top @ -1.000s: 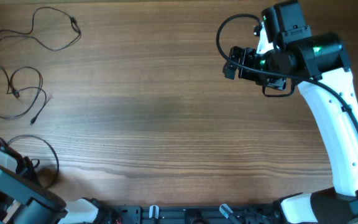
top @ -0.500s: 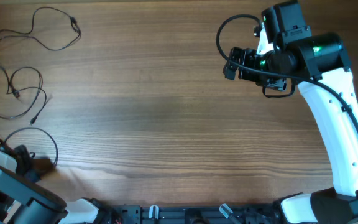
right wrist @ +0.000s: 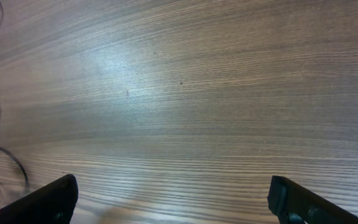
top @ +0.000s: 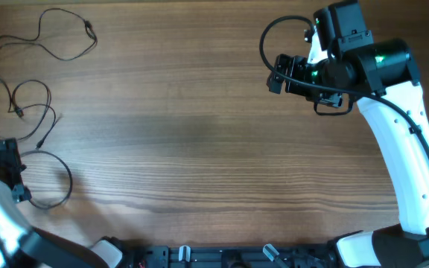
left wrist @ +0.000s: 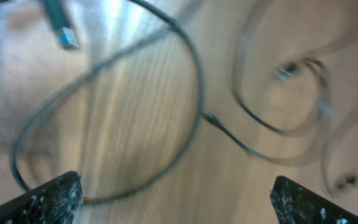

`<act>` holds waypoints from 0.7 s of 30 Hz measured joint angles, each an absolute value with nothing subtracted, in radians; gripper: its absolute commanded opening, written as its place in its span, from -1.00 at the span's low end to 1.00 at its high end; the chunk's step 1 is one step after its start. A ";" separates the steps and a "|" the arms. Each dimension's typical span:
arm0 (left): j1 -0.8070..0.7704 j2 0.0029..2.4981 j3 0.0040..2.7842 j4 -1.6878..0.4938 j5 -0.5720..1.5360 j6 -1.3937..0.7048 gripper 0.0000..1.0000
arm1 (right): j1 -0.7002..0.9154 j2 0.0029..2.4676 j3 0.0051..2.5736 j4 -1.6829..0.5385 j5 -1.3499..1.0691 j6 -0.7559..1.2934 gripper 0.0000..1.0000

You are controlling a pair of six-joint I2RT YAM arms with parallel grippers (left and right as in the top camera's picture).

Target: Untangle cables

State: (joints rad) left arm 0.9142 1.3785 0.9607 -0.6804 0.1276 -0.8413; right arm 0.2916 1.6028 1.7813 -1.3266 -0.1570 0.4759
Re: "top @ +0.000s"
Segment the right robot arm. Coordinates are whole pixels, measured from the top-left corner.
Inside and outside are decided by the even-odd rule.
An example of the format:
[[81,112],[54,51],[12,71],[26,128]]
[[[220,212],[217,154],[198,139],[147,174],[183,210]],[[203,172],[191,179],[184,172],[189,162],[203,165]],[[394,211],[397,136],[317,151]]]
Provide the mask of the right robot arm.
[[308,20],[307,57],[281,54],[267,80],[274,93],[303,96],[335,116],[357,107],[374,133],[398,204],[399,222],[354,232],[294,260],[324,267],[429,265],[429,123],[419,70],[401,39],[375,42],[357,1],[341,1]]

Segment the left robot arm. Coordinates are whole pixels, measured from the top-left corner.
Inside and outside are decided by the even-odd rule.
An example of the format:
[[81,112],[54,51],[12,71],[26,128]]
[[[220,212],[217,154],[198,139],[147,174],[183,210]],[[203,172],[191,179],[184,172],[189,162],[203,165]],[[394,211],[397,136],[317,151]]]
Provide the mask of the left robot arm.
[[108,238],[90,247],[32,226],[16,207],[29,201],[17,140],[0,141],[0,267],[120,267],[124,253]]

